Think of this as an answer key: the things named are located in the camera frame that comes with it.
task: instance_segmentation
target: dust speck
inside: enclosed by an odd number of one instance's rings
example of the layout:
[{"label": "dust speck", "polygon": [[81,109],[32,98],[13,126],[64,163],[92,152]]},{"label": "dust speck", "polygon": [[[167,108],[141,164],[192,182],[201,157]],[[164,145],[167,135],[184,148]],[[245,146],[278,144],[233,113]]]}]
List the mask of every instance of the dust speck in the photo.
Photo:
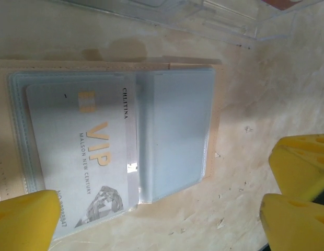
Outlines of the dust speck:
[{"label": "dust speck", "polygon": [[248,133],[248,132],[253,132],[254,130],[252,128],[250,128],[250,126],[246,126],[245,131],[246,131],[246,133]]},{"label": "dust speck", "polygon": [[218,223],[216,229],[221,229],[222,227],[224,227],[224,226],[225,226],[224,222],[225,222],[225,218],[222,218],[222,219],[219,221],[219,223]]}]

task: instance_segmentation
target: white card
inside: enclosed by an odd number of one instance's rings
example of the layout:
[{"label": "white card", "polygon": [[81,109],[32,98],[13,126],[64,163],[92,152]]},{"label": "white card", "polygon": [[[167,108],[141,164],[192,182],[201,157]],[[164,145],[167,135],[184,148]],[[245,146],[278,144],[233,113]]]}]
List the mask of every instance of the white card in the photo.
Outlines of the white card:
[{"label": "white card", "polygon": [[114,77],[35,84],[26,93],[45,187],[56,190],[61,203],[54,237],[132,206],[127,166],[136,156],[134,83]]}]

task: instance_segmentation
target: yellow plastic piece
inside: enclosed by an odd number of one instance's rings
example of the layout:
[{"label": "yellow plastic piece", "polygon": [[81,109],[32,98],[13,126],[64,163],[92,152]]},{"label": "yellow plastic piece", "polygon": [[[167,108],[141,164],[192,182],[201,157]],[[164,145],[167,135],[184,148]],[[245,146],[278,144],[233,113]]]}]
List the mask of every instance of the yellow plastic piece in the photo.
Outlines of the yellow plastic piece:
[{"label": "yellow plastic piece", "polygon": [[324,134],[299,135],[281,138],[275,147],[285,145],[306,152],[324,154]]},{"label": "yellow plastic piece", "polygon": [[282,138],[269,164],[283,195],[313,201],[324,191],[324,135]]},{"label": "yellow plastic piece", "polygon": [[0,250],[47,251],[60,217],[52,190],[0,202]]},{"label": "yellow plastic piece", "polygon": [[267,194],[260,218],[271,251],[324,251],[323,205]]}]

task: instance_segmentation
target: table surface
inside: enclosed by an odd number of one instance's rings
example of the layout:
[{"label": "table surface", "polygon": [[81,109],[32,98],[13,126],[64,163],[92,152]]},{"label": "table surface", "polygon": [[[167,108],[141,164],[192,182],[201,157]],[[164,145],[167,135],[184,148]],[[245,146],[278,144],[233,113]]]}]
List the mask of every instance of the table surface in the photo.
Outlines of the table surface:
[{"label": "table surface", "polygon": [[283,136],[324,133],[324,2],[253,49],[50,1],[0,1],[0,59],[222,63],[231,69],[213,177],[50,250],[258,250]]}]

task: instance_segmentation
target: clear plastic tray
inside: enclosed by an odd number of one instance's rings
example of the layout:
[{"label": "clear plastic tray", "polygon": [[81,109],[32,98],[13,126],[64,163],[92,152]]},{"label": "clear plastic tray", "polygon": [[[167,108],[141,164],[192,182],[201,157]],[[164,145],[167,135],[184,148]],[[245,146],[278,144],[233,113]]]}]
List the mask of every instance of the clear plastic tray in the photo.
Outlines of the clear plastic tray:
[{"label": "clear plastic tray", "polygon": [[63,1],[251,47],[255,41],[287,38],[296,11],[324,0],[302,0],[285,10],[262,0]]}]

